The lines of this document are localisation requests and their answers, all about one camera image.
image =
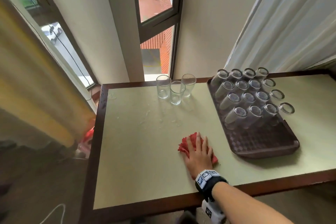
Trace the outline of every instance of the yellow curtain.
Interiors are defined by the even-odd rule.
[[[0,119],[0,140],[32,148],[52,139],[70,147],[95,119],[10,0],[0,0]]]

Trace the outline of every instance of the black cable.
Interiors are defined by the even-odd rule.
[[[30,0],[32,3],[33,3],[33,5],[34,6],[37,6],[37,4],[35,4],[34,3],[34,1],[33,0]],[[19,13],[24,17],[24,15],[20,12],[20,10],[15,6],[15,4],[13,4],[14,5],[14,7],[19,11]],[[39,35],[39,33],[38,33],[38,31],[34,28],[34,26],[29,22],[29,21],[27,21],[30,25],[31,25],[31,27],[35,30],[35,32],[37,33],[37,35]],[[78,70],[81,72],[81,74],[83,75],[83,77],[85,78],[85,80],[87,81],[87,83],[88,83],[88,85],[90,86],[90,82],[89,82],[89,80],[85,77],[85,75],[83,74],[83,72],[82,72],[82,70],[79,68],[79,66],[78,66],[78,64],[77,64],[77,62],[75,61],[75,59],[73,58],[73,56],[71,55],[71,53],[69,52],[69,50],[68,50],[68,48],[66,48],[65,47],[65,45],[62,43],[62,41],[59,39],[59,37],[57,36],[57,34],[55,33],[55,31],[54,30],[52,30],[53,31],[53,33],[56,35],[56,38],[60,41],[60,43],[63,45],[63,47],[66,49],[66,51],[69,53],[69,55],[70,55],[70,57],[73,59],[73,61],[74,61],[74,63],[76,64],[76,66],[77,66],[77,68],[78,68]],[[46,46],[46,44],[44,43],[44,40],[40,37],[40,39],[41,39],[41,41],[43,42],[43,44],[44,44],[44,47],[48,50],[48,52],[49,52],[49,54],[53,57],[53,55],[51,54],[51,52],[49,51],[49,49],[47,48],[47,46]],[[91,98],[90,99],[85,99],[86,101],[89,101],[89,100],[91,100],[92,99],[92,90],[91,90]]]

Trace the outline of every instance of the cable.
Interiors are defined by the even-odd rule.
[[[65,204],[59,204],[58,206],[56,206],[48,215],[47,215],[47,217],[45,217],[45,219],[43,220],[43,221],[41,221],[40,222],[40,224],[43,224],[45,221],[46,221],[46,219],[48,219],[49,218],[49,216],[57,209],[57,207],[59,207],[59,206],[63,206],[63,213],[62,213],[62,217],[61,217],[61,222],[60,222],[60,224],[63,224],[63,218],[64,218],[64,214],[65,214]]]
[[[35,2],[33,0],[30,0],[34,6],[37,6],[38,4],[35,4]],[[15,4],[13,4],[14,7],[19,11],[19,13],[23,16],[23,14],[20,12],[20,10],[15,6]],[[37,33],[37,35],[39,35],[39,33],[37,32],[37,30],[34,28],[34,26],[29,22],[27,21],[31,27],[35,30],[35,32]],[[81,72],[81,74],[83,75],[84,79],[87,81],[88,85],[90,86],[90,82],[89,80],[86,78],[86,76],[83,74],[82,70],[79,68],[77,62],[75,61],[75,59],[73,58],[73,56],[71,55],[71,53],[69,52],[68,48],[65,47],[65,45],[63,44],[63,42],[60,40],[60,38],[57,36],[57,34],[55,33],[54,30],[52,30],[53,33],[56,35],[56,38],[59,40],[59,42],[63,45],[63,47],[66,49],[66,51],[69,53],[70,57],[73,59],[74,63],[76,64],[78,70]],[[51,54],[51,52],[49,51],[49,49],[47,48],[46,44],[44,43],[44,40],[40,37],[40,40],[43,42],[44,44],[44,47],[48,50],[49,54],[53,57],[53,55]],[[89,101],[92,99],[92,90],[91,90],[91,98],[90,99],[85,99],[86,101]]]

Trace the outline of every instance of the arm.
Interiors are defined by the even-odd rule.
[[[201,145],[200,134],[197,133],[196,151],[192,146],[190,138],[187,138],[190,158],[184,156],[184,162],[193,179],[205,169],[212,169],[211,156],[212,148],[208,150],[208,138],[204,138]],[[212,189],[212,197],[220,206],[230,223],[292,223],[285,216],[273,208],[250,197],[244,192],[230,186],[225,182],[218,182]]]

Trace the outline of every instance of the red object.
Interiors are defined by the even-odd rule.
[[[193,133],[190,135],[190,140],[191,143],[194,147],[194,150],[196,150],[196,135],[197,133]],[[187,137],[184,137],[182,139],[182,143],[180,143],[178,145],[178,151],[184,152],[187,157],[189,158],[189,150],[188,150],[188,144],[187,144]],[[218,162],[218,158],[215,156],[215,154],[212,154],[212,160],[211,160],[212,164],[217,163]]]

